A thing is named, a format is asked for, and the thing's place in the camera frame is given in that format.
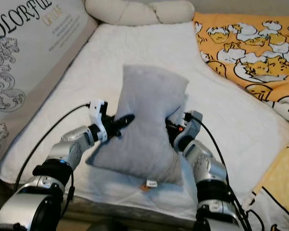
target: white cushion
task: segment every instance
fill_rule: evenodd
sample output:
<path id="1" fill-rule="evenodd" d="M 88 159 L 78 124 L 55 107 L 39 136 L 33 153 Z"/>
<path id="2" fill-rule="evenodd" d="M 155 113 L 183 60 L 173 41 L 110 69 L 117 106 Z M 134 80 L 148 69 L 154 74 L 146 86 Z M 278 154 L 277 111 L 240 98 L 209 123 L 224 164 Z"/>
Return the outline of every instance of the white cushion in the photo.
<path id="1" fill-rule="evenodd" d="M 86 0 L 86 10 L 94 18 L 113 25 L 141 26 L 191 21 L 194 6 L 186 0 L 145 5 L 125 0 Z"/>

